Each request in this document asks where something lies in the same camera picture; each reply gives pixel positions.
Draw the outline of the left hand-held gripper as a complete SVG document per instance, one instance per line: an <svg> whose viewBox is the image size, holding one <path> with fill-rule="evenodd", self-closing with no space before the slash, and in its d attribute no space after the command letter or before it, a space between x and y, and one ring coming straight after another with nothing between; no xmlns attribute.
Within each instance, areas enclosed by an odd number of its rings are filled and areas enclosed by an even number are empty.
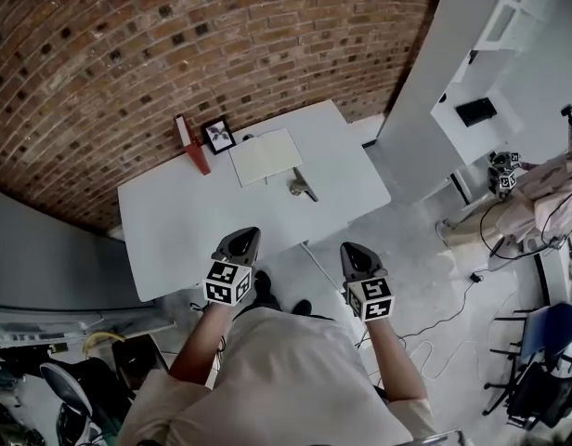
<svg viewBox="0 0 572 446"><path fill-rule="evenodd" d="M257 259L261 230L248 227L225 236L211 259L203 279L204 298L210 303L236 306L252 287L253 264Z"/></svg>

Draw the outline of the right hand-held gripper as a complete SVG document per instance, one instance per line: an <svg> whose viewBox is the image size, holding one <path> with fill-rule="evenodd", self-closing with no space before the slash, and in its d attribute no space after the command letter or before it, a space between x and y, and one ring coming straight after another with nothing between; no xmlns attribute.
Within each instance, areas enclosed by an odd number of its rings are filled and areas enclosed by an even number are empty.
<svg viewBox="0 0 572 446"><path fill-rule="evenodd" d="M381 259L371 249L352 242L340 247L344 300L363 322L389 317L395 297Z"/></svg>

